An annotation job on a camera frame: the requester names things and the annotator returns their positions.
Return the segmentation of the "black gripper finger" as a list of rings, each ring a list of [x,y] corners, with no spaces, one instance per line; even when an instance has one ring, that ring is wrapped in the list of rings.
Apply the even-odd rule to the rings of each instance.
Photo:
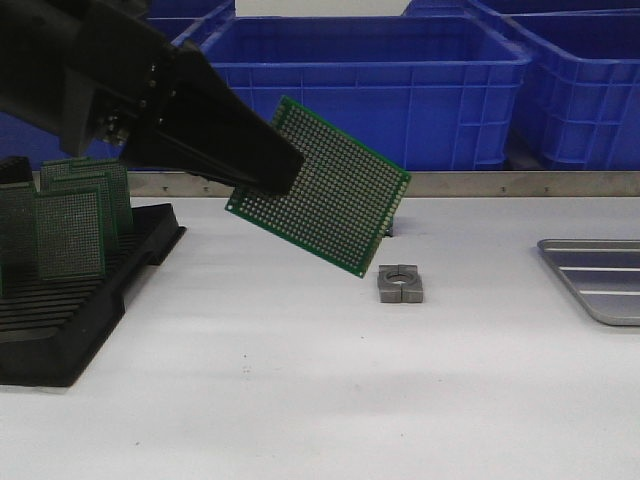
[[[185,43],[177,49],[172,74],[164,122],[264,122],[274,130],[235,95],[197,46]],[[303,157],[295,149],[295,179],[302,163]]]

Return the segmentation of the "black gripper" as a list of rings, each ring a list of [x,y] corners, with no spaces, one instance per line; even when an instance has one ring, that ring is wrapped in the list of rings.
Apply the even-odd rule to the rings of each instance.
[[[4,1],[1,110],[79,155],[126,139],[151,72],[169,48],[144,22],[148,1]],[[133,132],[121,161],[229,186],[287,193],[295,148],[264,122],[163,122]]]

